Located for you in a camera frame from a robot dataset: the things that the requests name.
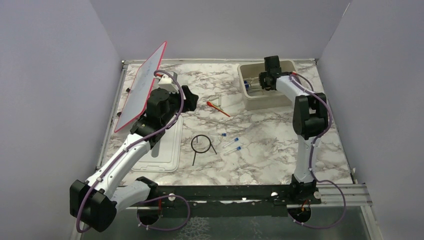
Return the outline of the black wire ring stand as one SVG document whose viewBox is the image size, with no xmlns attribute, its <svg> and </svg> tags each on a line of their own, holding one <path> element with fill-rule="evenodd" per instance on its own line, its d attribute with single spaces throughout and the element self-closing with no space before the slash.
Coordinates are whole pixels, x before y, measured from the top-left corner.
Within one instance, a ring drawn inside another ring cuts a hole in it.
<svg viewBox="0 0 424 240">
<path fill-rule="evenodd" d="M 193 151 L 193 157 L 191 165 L 194 167 L 200 162 L 204 162 L 211 157 L 218 155 L 218 152 L 213 145 L 213 141 L 210 136 L 206 134 L 195 135 L 190 142 L 191 150 Z"/>
</svg>

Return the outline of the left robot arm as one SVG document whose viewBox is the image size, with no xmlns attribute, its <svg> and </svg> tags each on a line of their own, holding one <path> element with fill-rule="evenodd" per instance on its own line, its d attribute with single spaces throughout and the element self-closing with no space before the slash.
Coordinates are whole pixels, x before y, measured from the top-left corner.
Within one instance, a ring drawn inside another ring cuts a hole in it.
<svg viewBox="0 0 424 240">
<path fill-rule="evenodd" d="M 154 181 L 139 177 L 125 187 L 119 185 L 136 162 L 160 141 L 173 120 L 196 109 L 198 95 L 187 85 L 181 89 L 176 93 L 163 88 L 151 91 L 145 112 L 133 124 L 118 152 L 87 180 L 75 180 L 70 186 L 71 216 L 103 232 L 117 213 L 139 202 L 147 206 L 155 203 L 158 185 Z"/>
</svg>

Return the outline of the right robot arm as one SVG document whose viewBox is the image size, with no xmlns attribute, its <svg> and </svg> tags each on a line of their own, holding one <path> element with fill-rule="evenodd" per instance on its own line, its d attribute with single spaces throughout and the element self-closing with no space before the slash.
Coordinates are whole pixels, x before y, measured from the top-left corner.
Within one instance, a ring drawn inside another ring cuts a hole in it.
<svg viewBox="0 0 424 240">
<path fill-rule="evenodd" d="M 264 71 L 258 77 L 262 89 L 278 91 L 293 104 L 292 126 L 298 137 L 298 150 L 288 196 L 292 202 L 300 204 L 316 190 L 316 149 L 332 119 L 327 97 L 304 87 L 297 73 L 283 71 L 277 55 L 264 58 Z"/>
</svg>

